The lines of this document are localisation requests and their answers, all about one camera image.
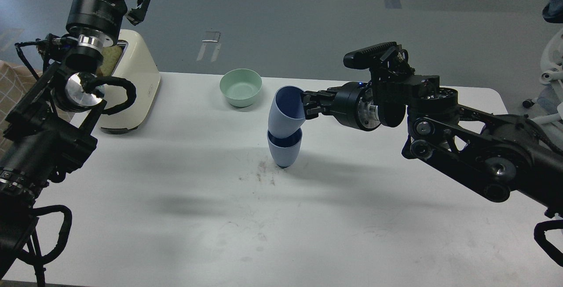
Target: table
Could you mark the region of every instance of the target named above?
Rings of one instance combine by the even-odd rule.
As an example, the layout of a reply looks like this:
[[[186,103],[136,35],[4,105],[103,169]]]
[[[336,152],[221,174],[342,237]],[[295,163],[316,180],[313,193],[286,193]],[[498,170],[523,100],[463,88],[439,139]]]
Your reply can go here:
[[[62,203],[74,215],[48,283],[561,286],[563,270],[533,240],[544,208],[517,192],[491,203],[404,159],[406,121],[373,132],[329,116],[306,121],[296,163],[277,167],[266,141],[276,89],[342,81],[264,78],[259,101],[237,109],[219,75],[161,74],[145,123],[125,135],[96,129],[84,167],[38,199],[36,207]],[[491,89],[456,89],[464,105],[506,112]],[[40,220],[42,251],[60,220]],[[21,261],[4,278],[35,280]]]

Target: stacked cups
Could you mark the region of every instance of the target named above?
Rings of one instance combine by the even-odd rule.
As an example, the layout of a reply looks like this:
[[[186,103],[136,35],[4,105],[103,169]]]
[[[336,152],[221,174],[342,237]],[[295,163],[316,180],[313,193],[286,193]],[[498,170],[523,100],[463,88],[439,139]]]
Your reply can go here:
[[[301,93],[294,86],[281,87],[276,91],[268,116],[268,146],[276,164],[289,167],[297,159],[301,147],[305,122]]]

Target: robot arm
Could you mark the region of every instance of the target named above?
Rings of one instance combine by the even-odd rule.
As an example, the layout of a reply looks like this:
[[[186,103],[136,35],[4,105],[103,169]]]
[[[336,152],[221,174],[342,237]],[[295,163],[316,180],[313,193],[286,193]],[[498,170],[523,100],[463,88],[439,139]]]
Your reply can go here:
[[[127,12],[124,0],[73,0],[66,23],[68,34],[49,34],[45,40],[16,44],[18,56],[37,82],[10,111],[4,132],[14,141],[0,161],[0,279],[16,258],[33,265],[39,286],[44,286],[44,265],[62,253],[68,239],[72,215],[62,205],[34,208],[49,181],[62,182],[66,173],[82,167],[95,150],[91,133],[102,114],[113,114],[135,102],[135,86],[128,80],[95,72],[103,61],[102,49],[115,45],[124,16],[133,23],[143,21],[150,0],[137,0]],[[22,47],[35,45],[44,59],[39,77],[26,60]],[[103,85],[123,87],[125,102],[105,109]],[[55,105],[64,111],[90,111],[79,127],[60,119]],[[38,218],[61,212],[64,221],[55,248],[41,255]]]
[[[370,82],[305,91],[301,97],[306,119],[322,113],[348,127],[372,131],[380,124],[398,126],[406,111],[403,157],[424,161],[490,201],[506,201],[517,190],[546,206],[548,217],[563,214],[563,151],[536,123],[524,116],[491,115],[459,105],[457,91],[440,87],[439,76],[415,75],[408,53],[395,42],[350,52],[344,65],[369,69]],[[459,121],[480,121],[484,127],[475,133]],[[459,149],[456,138],[465,147]],[[563,266],[563,254],[542,232],[563,229],[563,221],[548,222],[537,226],[536,241]]]

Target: cable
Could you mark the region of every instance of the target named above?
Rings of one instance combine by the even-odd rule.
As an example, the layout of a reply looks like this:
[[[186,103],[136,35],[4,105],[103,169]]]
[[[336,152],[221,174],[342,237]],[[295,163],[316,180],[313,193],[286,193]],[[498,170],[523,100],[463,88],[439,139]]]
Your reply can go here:
[[[553,152],[559,154],[559,155],[563,155],[563,149],[560,149],[559,147],[557,147],[557,145],[555,145],[550,139],[549,137],[545,134],[545,132],[543,132],[543,130],[541,130],[541,127],[539,127],[539,125],[535,122],[533,122],[532,120],[526,118],[526,123],[528,123],[535,134],[537,134],[537,138],[539,138],[540,141],[542,141],[543,143],[545,143],[545,145],[547,145]]]
[[[114,105],[111,108],[105,109],[102,114],[104,115],[113,115],[114,113],[118,113],[119,111],[125,110],[135,103],[135,98],[137,98],[137,91],[135,85],[128,81],[125,78],[120,77],[113,77],[113,76],[105,76],[105,77],[97,77],[97,78],[84,78],[82,79],[83,86],[85,92],[92,93],[95,87],[100,85],[110,85],[110,86],[119,86],[125,89],[125,93],[127,95],[127,100],[123,103],[118,105]]]
[[[545,238],[546,231],[555,229],[563,229],[563,220],[551,220],[538,223],[534,228],[534,239],[557,265],[563,267],[563,253]]]
[[[22,51],[22,49],[21,49],[22,47],[26,47],[28,45],[37,45],[37,42],[22,42],[22,43],[14,44],[14,46],[16,47],[16,53],[18,54],[18,57],[20,58],[20,60],[29,69],[29,71],[32,73],[33,77],[36,80],[39,80],[39,75],[37,75],[36,71],[33,69],[32,65],[29,63],[28,59],[26,59],[26,56],[24,55],[24,51]]]
[[[58,232],[57,244],[55,247],[44,256],[33,255],[31,252],[20,251],[18,259],[29,264],[29,265],[45,265],[54,261],[66,247],[66,243],[69,239],[70,227],[72,226],[72,212],[70,209],[64,205],[53,205],[48,207],[40,207],[32,209],[31,215],[39,217],[40,215],[46,215],[49,213],[61,212],[64,217],[62,220],[61,229]]]

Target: green bowl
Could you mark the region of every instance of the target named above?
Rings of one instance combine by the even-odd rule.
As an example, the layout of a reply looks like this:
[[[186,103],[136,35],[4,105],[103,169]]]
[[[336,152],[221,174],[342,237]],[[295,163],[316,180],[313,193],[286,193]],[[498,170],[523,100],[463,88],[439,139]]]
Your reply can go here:
[[[251,69],[234,69],[221,78],[219,88],[231,105],[247,107],[258,99],[262,78]]]

